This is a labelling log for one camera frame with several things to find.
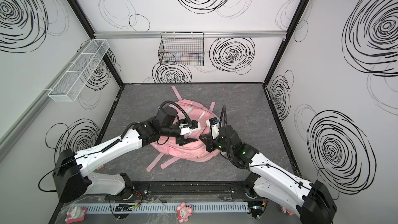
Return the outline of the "pink student backpack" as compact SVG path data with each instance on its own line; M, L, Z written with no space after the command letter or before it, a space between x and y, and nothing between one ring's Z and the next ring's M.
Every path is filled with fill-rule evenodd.
M187 143L183 145L177 144L176 138L168 138L165 136L160 137L159 141L152 143L151 146L159 152L159 155L147 167L148 172L156 166L164 155L169 155L172 158L161 164L161 168L163 169L179 159L205 162L219 154L218 150L207 151L205 144L200 140L201 135L210 133L208 122L211 118L216 117L213 113L215 103L212 102L210 107L207 108L201 103L183 99L175 86L172 86L172 89L178 98L177 104L182 107L191 120L196 120L198 122L199 129L186 134L184 140L187 141Z

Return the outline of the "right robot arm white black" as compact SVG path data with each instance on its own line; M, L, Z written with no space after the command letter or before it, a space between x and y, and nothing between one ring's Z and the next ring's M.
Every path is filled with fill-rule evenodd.
M298 216L303 224L333 223L337 206L324 183L312 183L278 166L242 142L230 125L220 130L213 125L200 139L208 151L224 152L234 166L250 171L245 184L251 198L269 199Z

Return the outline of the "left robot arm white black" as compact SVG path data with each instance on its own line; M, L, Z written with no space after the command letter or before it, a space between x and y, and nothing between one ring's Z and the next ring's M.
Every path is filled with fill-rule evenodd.
M124 132L107 142L77 152L67 149L59 154L52 177L61 203L72 202L83 195L118 195L132 186L124 174L99 175L95 170L124 155L157 142L160 137L182 138L199 130L179 105L159 107L156 116L146 121L131 123Z

